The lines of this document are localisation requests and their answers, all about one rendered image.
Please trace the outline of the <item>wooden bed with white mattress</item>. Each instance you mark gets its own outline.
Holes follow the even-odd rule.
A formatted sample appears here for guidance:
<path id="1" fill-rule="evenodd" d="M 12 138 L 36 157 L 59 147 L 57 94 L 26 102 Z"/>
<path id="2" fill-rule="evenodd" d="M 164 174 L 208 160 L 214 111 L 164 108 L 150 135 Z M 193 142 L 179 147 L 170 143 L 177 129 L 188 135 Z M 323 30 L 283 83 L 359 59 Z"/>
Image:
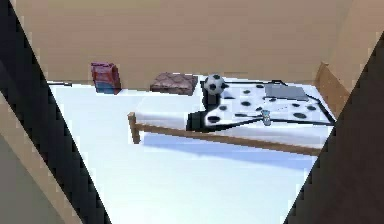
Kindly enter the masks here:
<path id="1" fill-rule="evenodd" d="M 221 77 L 224 81 L 268 82 Z M 265 126 L 263 122 L 258 121 L 222 131 L 187 131 L 188 115 L 204 110 L 201 82 L 206 78 L 207 76 L 198 77 L 198 82 L 192 96 L 148 92 L 136 110 L 128 114 L 133 142 L 135 144 L 140 143 L 140 133 L 146 132 L 298 154 L 317 155 L 335 125 L 322 126 L 276 122 L 270 126 Z M 333 116 L 335 123 L 350 95 L 350 92 L 324 62 L 320 64 L 315 79 L 307 85 L 301 83 L 286 84 L 302 87 L 308 95 L 319 99 Z"/>

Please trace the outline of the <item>brown quilted pillow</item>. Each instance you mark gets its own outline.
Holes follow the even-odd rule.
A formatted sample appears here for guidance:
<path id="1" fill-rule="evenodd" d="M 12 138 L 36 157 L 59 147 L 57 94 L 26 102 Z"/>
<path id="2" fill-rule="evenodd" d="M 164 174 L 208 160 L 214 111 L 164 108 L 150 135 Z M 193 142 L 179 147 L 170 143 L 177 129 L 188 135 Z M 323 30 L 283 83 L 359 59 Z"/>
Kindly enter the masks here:
<path id="1" fill-rule="evenodd" d="M 152 92 L 192 96 L 198 77 L 187 74 L 160 73 L 150 85 Z"/>

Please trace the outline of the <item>black and white soccer ball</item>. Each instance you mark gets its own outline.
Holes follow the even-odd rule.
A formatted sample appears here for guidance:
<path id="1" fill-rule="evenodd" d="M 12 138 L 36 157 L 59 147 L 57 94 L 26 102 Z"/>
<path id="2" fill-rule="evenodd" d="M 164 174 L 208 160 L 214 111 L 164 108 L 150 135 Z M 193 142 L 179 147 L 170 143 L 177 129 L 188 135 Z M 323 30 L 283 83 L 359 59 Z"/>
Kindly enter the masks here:
<path id="1" fill-rule="evenodd" d="M 224 91 L 226 83 L 220 75 L 211 74 L 205 79 L 203 87 L 210 95 L 217 95 Z"/>

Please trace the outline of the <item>white blanket with black spots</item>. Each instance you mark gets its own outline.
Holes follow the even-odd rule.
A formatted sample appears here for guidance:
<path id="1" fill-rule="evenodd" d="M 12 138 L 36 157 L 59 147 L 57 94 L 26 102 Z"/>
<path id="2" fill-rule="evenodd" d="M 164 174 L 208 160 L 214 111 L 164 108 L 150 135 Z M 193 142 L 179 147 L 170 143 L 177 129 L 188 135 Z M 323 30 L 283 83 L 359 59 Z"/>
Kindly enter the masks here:
<path id="1" fill-rule="evenodd" d="M 233 127 L 263 122 L 262 110 L 270 111 L 272 123 L 333 126 L 335 119 L 321 101 L 311 95 L 307 101 L 267 97 L 268 84 L 287 85 L 281 80 L 268 82 L 225 81 L 221 94 L 210 95 L 201 82 L 203 111 L 188 115 L 186 130 L 198 132 L 222 131 Z"/>

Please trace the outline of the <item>red and blue box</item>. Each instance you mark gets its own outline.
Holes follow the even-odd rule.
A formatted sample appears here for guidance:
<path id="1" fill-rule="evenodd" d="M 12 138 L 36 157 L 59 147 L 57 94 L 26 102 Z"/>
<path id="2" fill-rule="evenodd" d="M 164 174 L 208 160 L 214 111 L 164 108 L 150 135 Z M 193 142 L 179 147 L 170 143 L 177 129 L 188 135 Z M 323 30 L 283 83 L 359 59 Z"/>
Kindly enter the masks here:
<path id="1" fill-rule="evenodd" d="M 115 64 L 92 62 L 91 74 L 97 93 L 117 95 L 122 90 L 119 71 Z"/>

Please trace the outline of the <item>grey laptop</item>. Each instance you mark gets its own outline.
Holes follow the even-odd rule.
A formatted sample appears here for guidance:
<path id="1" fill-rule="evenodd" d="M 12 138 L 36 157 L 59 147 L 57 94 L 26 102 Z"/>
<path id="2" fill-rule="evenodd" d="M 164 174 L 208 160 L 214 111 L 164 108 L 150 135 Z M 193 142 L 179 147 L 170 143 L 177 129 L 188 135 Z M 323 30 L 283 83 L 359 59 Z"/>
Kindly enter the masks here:
<path id="1" fill-rule="evenodd" d="M 296 86 L 286 86 L 286 85 L 277 85 L 277 84 L 268 84 L 265 86 L 265 94 L 267 97 L 287 99 L 287 100 L 297 100 L 297 101 L 307 101 L 308 96 L 302 87 Z"/>

